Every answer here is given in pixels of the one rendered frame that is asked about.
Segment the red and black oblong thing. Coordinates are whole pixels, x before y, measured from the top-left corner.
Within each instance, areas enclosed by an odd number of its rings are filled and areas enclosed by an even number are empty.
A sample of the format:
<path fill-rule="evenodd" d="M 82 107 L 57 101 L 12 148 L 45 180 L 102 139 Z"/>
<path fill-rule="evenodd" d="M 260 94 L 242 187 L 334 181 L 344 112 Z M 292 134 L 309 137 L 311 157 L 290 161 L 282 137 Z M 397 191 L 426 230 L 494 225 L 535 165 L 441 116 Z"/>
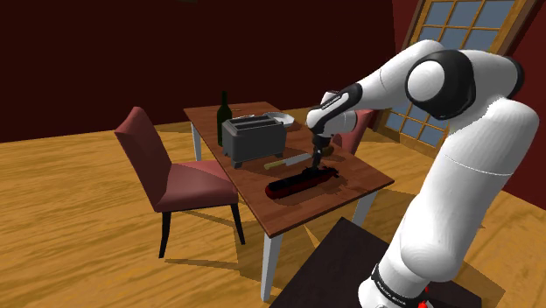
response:
<path fill-rule="evenodd" d="M 297 175 L 270 182 L 264 191 L 270 199 L 277 200 L 302 192 L 338 176 L 339 171 L 328 166 L 305 168 Z"/>

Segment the white plate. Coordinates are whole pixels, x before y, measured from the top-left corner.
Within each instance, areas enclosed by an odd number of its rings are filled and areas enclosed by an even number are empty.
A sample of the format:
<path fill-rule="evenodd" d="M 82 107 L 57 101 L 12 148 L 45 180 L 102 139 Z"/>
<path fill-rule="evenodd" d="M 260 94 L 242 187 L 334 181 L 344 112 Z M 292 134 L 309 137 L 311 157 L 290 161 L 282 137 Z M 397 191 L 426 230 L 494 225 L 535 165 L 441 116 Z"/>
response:
<path fill-rule="evenodd" d="M 282 112 L 266 112 L 263 115 L 269 119 L 268 124 L 273 126 L 282 124 L 285 128 L 289 128 L 295 121 L 293 116 Z"/>

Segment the red upholstered chair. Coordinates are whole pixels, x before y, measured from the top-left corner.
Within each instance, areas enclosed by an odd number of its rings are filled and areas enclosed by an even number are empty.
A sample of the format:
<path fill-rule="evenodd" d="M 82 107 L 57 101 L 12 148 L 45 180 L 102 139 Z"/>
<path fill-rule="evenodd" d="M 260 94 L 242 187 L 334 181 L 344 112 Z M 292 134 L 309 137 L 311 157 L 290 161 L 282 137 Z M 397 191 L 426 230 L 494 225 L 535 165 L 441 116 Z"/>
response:
<path fill-rule="evenodd" d="M 129 112 L 116 128 L 115 136 L 153 210 L 162 214 L 160 258 L 165 256 L 172 214 L 175 212 L 229 206 L 240 242 L 245 242 L 238 192 L 217 161 L 174 164 L 150 118 L 140 107 L 134 107 Z"/>
<path fill-rule="evenodd" d="M 347 133 L 336 134 L 332 142 L 354 155 L 366 128 L 375 119 L 375 113 L 376 111 L 372 109 L 357 110 L 357 121 L 353 130 Z"/>

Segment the wooden table with white legs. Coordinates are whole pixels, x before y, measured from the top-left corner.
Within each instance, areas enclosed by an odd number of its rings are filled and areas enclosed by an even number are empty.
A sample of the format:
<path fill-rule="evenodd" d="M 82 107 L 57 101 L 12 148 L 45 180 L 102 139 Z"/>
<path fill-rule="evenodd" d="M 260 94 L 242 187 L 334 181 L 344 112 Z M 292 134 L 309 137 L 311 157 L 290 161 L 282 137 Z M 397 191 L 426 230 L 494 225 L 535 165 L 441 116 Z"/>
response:
<path fill-rule="evenodd" d="M 353 223 L 360 226 L 377 192 L 392 185 L 394 180 L 350 152 L 335 146 L 334 157 L 328 158 L 325 164 L 339 171 L 337 178 L 282 199 L 270 199 L 264 191 L 268 183 L 299 174 L 310 163 L 275 167 L 267 171 L 263 166 L 275 158 L 265 157 L 246 162 L 235 169 L 217 143 L 217 109 L 216 106 L 185 109 L 192 123 L 195 156 L 200 156 L 199 141 L 204 141 L 264 230 L 261 299 L 267 301 L 284 233 L 355 200 L 358 204 Z"/>

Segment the grey toaster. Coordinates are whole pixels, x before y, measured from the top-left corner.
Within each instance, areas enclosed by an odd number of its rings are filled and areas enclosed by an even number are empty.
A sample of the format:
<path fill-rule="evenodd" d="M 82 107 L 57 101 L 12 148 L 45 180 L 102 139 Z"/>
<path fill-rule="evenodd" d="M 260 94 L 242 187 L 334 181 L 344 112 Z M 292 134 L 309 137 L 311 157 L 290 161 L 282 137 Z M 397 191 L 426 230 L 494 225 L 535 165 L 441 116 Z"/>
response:
<path fill-rule="evenodd" d="M 229 119 L 222 124 L 222 153 L 235 169 L 258 158 L 281 158 L 286 135 L 284 125 L 270 115 Z"/>

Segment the dark green bottle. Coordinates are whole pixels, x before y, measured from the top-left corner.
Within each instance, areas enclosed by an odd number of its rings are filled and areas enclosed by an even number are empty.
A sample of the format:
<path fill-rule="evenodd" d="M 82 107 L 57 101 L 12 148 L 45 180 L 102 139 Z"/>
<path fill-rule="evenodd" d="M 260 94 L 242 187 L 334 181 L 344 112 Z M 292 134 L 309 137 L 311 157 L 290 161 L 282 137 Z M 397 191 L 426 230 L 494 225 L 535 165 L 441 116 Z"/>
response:
<path fill-rule="evenodd" d="M 222 147 L 222 124 L 233 116 L 231 108 L 228 106 L 228 92 L 221 92 L 221 105 L 217 111 L 217 142 Z"/>

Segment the dark robot stand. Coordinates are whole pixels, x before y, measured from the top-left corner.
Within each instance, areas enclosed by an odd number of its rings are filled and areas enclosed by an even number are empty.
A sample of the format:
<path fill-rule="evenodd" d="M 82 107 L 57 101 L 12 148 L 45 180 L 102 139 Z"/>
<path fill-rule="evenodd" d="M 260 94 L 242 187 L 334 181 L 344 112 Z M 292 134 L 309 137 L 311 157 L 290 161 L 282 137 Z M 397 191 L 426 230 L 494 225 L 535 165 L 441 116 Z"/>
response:
<path fill-rule="evenodd" d="M 388 244 L 341 218 L 269 308 L 361 308 L 360 284 L 367 278 L 395 308 L 482 308 L 482 300 L 454 282 L 429 283 L 408 297 L 384 283 L 375 269 Z"/>

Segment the wooden framed window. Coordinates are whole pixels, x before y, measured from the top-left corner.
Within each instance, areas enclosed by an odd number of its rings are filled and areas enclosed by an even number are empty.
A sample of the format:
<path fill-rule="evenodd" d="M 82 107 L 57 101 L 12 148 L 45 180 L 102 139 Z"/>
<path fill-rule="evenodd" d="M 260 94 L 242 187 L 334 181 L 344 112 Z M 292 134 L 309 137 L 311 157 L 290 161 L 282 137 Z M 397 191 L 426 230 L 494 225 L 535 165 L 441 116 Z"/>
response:
<path fill-rule="evenodd" d="M 506 55 L 539 0 L 419 0 L 405 47 L 424 39 L 447 49 Z M 411 102 L 382 111 L 376 132 L 412 150 L 435 157 L 449 123 L 433 118 Z"/>

